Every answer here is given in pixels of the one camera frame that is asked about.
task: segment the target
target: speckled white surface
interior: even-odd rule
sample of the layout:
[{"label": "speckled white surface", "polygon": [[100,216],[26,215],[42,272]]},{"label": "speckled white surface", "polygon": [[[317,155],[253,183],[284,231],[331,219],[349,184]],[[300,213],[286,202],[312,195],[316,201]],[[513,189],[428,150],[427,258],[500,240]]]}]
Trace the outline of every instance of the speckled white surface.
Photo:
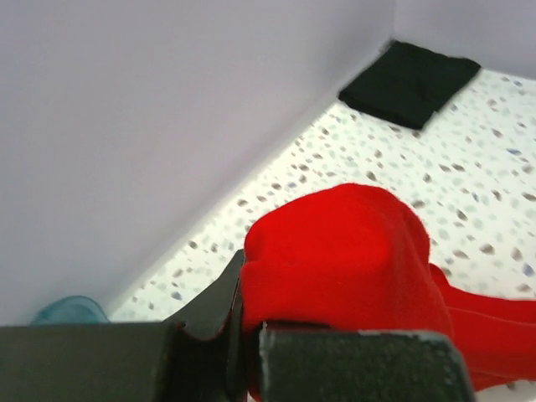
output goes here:
[{"label": "speckled white surface", "polygon": [[[260,216],[345,182],[376,184],[411,204],[433,239],[431,261],[453,285],[536,298],[535,166],[536,81],[483,71],[421,132],[335,103],[111,319],[167,317],[219,275]],[[479,400],[536,401],[536,385],[497,387]]]}]

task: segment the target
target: gray wall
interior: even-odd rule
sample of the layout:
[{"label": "gray wall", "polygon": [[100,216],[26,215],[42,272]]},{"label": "gray wall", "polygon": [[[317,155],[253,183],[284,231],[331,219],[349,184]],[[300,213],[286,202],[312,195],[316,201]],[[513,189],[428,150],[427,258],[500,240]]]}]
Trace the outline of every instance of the gray wall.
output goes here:
[{"label": "gray wall", "polygon": [[536,1],[397,0],[395,35],[536,78]]},{"label": "gray wall", "polygon": [[68,294],[107,305],[327,105],[393,16],[392,0],[3,2],[0,323]]}]

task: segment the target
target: blue bowl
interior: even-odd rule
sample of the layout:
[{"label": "blue bowl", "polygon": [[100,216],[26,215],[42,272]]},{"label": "blue bowl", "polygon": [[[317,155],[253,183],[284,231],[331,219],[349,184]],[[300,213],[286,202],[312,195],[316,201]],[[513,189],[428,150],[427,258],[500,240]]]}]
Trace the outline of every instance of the blue bowl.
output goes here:
[{"label": "blue bowl", "polygon": [[69,296],[38,312],[30,325],[101,324],[110,322],[95,301],[85,296]]}]

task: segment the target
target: red cloth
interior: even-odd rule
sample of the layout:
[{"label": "red cloth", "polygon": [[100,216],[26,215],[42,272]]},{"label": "red cloth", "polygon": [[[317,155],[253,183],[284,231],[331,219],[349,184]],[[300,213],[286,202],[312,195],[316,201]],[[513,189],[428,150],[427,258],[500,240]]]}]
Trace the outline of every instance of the red cloth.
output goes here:
[{"label": "red cloth", "polygon": [[536,379],[536,301],[453,288],[429,250],[418,217],[381,188],[343,184],[299,198],[246,236],[243,329],[254,337],[263,321],[289,321],[431,330],[453,339],[476,390]]}]

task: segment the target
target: black fabric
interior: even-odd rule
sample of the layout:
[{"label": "black fabric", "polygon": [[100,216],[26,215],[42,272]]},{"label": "black fabric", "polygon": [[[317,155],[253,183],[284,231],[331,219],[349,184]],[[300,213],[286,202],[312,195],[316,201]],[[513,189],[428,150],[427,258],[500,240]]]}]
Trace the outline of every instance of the black fabric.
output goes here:
[{"label": "black fabric", "polygon": [[480,68],[469,59],[394,41],[338,99],[356,111],[419,130]]}]

